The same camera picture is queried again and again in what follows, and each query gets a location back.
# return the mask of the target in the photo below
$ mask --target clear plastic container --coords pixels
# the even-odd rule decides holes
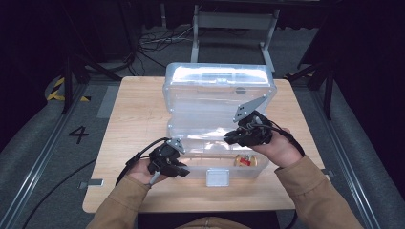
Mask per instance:
[[[253,178],[268,165],[265,156],[246,147],[229,146],[224,134],[235,130],[238,106],[267,95],[256,110],[276,94],[271,70],[266,65],[172,63],[167,66],[163,94],[172,114],[167,130],[181,139],[189,167],[188,177],[205,178],[207,169],[227,168],[230,178]],[[235,166],[237,156],[254,155],[255,166]]]

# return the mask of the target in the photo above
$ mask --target hand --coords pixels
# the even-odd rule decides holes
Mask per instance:
[[[251,146],[250,148],[273,162],[275,165],[286,168],[302,158],[298,150],[278,132],[272,131],[273,137],[270,143],[265,145]]]
[[[150,159],[139,160],[137,163],[135,163],[134,167],[132,167],[132,169],[128,171],[127,175],[136,179],[137,181],[139,181],[143,184],[148,184],[153,176],[149,173],[149,170],[148,170],[149,163],[150,163]],[[156,184],[164,179],[167,179],[167,176],[159,175],[158,179],[155,181],[154,184]]]

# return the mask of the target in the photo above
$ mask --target dark background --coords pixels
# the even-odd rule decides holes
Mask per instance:
[[[125,9],[133,10],[133,25],[160,25],[159,5],[132,3]],[[394,1],[342,4],[344,9],[333,11],[283,10],[278,27],[320,28],[302,63],[335,60],[337,84],[404,197],[403,9]],[[189,13],[189,7],[176,9]],[[59,75],[69,53],[96,62],[129,53],[117,15],[117,1],[0,3],[0,150],[46,105],[45,88]],[[176,15],[182,14],[168,11],[168,27],[189,18]]]

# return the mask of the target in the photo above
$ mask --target brown sleeve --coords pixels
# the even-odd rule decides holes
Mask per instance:
[[[348,203],[309,157],[275,173],[307,227],[362,228]]]
[[[125,176],[98,207],[87,228],[134,228],[135,217],[149,188]]]

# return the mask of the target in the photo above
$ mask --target gray carpet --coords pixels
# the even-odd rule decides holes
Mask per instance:
[[[155,28],[149,32],[162,30]],[[296,66],[315,34],[316,30],[285,30],[274,33],[270,45],[270,55],[276,70],[274,78],[281,78],[286,73],[297,71]],[[265,33],[262,31],[247,31],[238,35],[225,31],[204,32],[201,37],[199,62],[264,64],[258,48],[258,43],[263,37]],[[162,65],[188,62],[191,55],[191,42],[184,40],[162,51],[146,52],[146,54]],[[136,74],[164,76],[165,68],[145,56],[139,54],[138,57],[139,59],[133,65]],[[117,74],[132,75],[128,70]],[[321,116],[316,111],[316,103],[311,98],[310,92],[302,87],[305,81],[297,80],[293,88],[306,121],[326,167],[336,173],[336,176],[331,178],[333,185],[348,201],[357,218],[363,221],[348,182],[337,163],[336,152],[326,127],[320,121]],[[96,158],[118,85],[119,83],[112,82],[103,75],[92,76],[92,81],[84,94],[90,96],[91,101],[77,104],[44,173],[13,228],[22,227],[34,206],[55,184],[83,164]],[[62,101],[49,101],[48,105],[21,129],[0,155],[1,217],[6,214],[25,175],[45,145],[62,108]],[[402,228],[405,225],[404,201],[336,85],[333,91],[331,113],[332,124],[359,176],[381,228]],[[69,136],[69,133],[81,126],[86,128],[85,133],[89,135],[84,136],[80,144],[76,144],[77,137]],[[90,178],[93,168],[94,164],[87,166],[58,187],[40,205],[27,228],[84,228],[93,215],[83,212],[81,205],[86,191],[77,189],[77,186],[79,182]],[[289,224],[292,213],[293,211],[277,212],[281,228]],[[294,228],[306,227],[298,221]]]

